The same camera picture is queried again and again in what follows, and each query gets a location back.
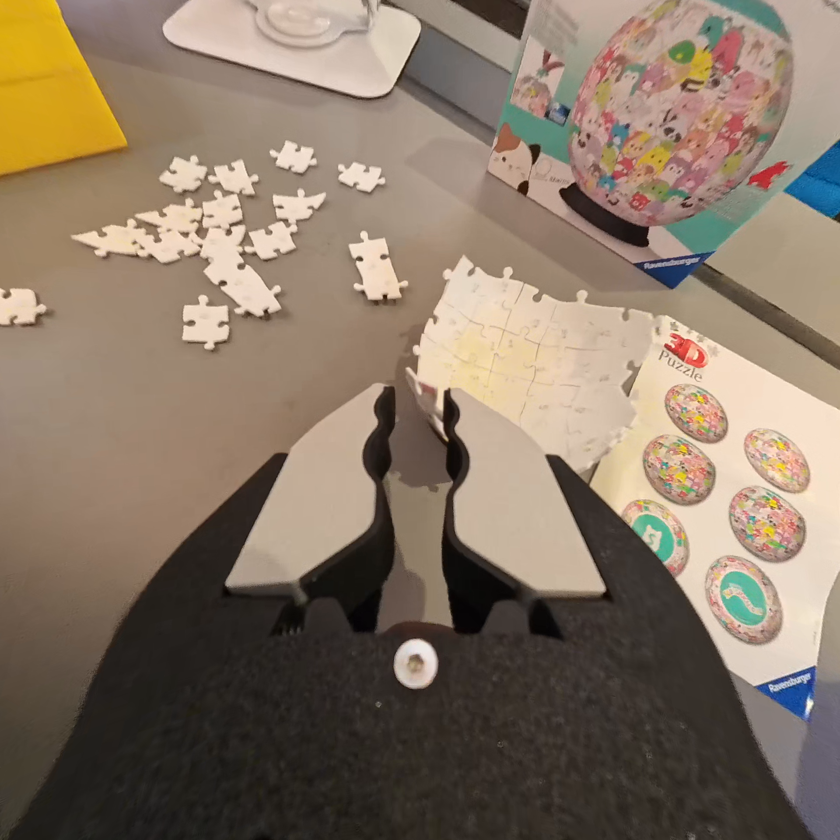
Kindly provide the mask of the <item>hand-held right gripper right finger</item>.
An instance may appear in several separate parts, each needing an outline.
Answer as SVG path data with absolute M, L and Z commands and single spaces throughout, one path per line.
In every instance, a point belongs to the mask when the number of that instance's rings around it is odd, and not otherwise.
M 476 634 L 498 603 L 525 624 L 539 603 L 606 595 L 549 459 L 519 425 L 461 388 L 444 396 L 444 579 L 454 628 Z

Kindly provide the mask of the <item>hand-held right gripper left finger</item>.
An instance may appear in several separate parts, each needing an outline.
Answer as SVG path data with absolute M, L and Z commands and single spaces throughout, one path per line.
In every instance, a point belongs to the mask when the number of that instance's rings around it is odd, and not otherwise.
M 396 422 L 391 385 L 370 385 L 290 449 L 224 583 L 226 593 L 321 599 L 372 634 L 396 554 L 384 479 Z

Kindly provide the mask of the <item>white clipboard stand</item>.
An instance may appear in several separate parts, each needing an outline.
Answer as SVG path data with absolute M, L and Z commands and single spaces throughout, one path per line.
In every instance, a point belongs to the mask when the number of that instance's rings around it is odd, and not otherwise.
M 172 45 L 357 99 L 383 98 L 421 24 L 376 1 L 190 1 L 163 24 Z

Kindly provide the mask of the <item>joined white puzzle strip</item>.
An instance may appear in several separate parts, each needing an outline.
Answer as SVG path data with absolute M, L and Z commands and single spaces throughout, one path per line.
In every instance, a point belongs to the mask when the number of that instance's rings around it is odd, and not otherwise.
M 349 244 L 350 255 L 360 275 L 360 282 L 353 284 L 356 291 L 368 301 L 396 301 L 402 298 L 407 281 L 397 278 L 384 238 L 370 238 L 360 232 L 360 242 Z

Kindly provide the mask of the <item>partly built puzzle ball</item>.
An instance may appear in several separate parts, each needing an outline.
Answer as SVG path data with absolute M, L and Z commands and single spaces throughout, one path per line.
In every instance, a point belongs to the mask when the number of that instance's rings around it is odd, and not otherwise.
M 625 385 L 654 344 L 654 315 L 589 303 L 584 290 L 557 300 L 510 267 L 491 276 L 464 255 L 443 279 L 406 368 L 438 436 L 446 439 L 445 393 L 458 388 L 578 474 L 625 438 L 637 417 Z

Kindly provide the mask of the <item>blue plastic bin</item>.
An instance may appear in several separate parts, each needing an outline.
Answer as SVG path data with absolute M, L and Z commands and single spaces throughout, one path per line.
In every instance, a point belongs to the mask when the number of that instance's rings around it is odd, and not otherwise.
M 839 220 L 839 142 L 814 161 L 785 192 L 826 217 Z

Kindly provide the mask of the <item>yellow plastic bin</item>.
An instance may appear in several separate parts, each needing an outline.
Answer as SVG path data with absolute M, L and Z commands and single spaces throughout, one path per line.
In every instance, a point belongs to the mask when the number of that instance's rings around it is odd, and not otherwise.
M 1 2 L 1 175 L 128 145 L 55 1 Z

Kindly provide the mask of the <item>pile white puzzle pieces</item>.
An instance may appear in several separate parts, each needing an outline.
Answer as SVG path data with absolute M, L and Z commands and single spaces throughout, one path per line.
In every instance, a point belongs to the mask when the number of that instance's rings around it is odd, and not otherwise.
M 280 150 L 270 150 L 269 156 L 277 168 L 298 175 L 306 174 L 318 162 L 313 148 L 288 140 Z M 338 164 L 338 178 L 339 183 L 365 194 L 386 184 L 381 167 L 357 161 Z M 70 238 L 100 259 L 129 256 L 172 265 L 199 256 L 206 261 L 204 276 L 234 303 L 234 314 L 263 319 L 278 313 L 281 288 L 268 287 L 246 264 L 245 256 L 270 261 L 296 250 L 297 223 L 309 220 L 320 209 L 326 193 L 308 195 L 298 189 L 295 195 L 275 194 L 271 201 L 276 222 L 248 230 L 242 197 L 255 195 L 259 177 L 248 172 L 244 160 L 218 165 L 213 174 L 208 174 L 196 155 L 189 159 L 176 156 L 159 181 L 179 195 L 192 193 L 205 182 L 221 189 L 201 206 L 186 198 L 182 204 L 170 204 L 160 212 L 137 213 L 124 225 L 107 225 Z M 228 341 L 229 321 L 227 305 L 213 305 L 207 295 L 201 295 L 197 303 L 183 307 L 182 341 L 214 351 Z

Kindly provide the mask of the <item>colourful puzzle ball box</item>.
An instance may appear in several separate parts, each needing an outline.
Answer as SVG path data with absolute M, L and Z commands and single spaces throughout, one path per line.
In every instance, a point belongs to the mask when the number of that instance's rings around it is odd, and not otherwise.
M 673 289 L 835 145 L 838 71 L 838 2 L 531 2 L 487 173 Z

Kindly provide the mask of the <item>printed puzzle instruction leaflet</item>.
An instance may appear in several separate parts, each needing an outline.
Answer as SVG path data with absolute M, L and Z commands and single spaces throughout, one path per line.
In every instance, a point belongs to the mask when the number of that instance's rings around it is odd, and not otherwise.
M 838 576 L 838 410 L 668 317 L 631 399 L 637 419 L 592 488 L 729 670 L 808 721 Z

